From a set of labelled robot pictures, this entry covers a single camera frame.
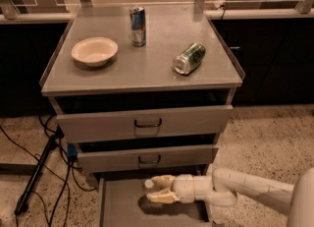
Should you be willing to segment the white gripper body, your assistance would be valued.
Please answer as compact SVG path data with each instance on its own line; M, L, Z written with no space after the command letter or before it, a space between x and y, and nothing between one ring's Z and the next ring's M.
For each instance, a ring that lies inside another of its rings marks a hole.
M213 183L209 176L178 176L172 185L176 198L181 203L193 203L196 200L210 202L213 196Z

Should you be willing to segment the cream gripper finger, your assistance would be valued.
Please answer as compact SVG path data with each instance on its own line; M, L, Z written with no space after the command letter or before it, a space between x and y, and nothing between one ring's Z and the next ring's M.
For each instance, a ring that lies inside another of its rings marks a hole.
M165 188L159 192L148 193L146 197L150 202L164 204L171 204L180 200L170 188Z
M154 176L151 178L154 185L158 188L171 188L176 177L173 175L161 175L161 176Z

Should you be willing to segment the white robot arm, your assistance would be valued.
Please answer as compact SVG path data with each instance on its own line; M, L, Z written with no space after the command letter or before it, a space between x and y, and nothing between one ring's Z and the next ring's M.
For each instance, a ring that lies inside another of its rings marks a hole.
M314 227L314 169L307 170L295 185L217 168L206 176L162 175L144 182L146 197L154 203L193 203L231 207L237 195L251 198L288 217L287 227Z

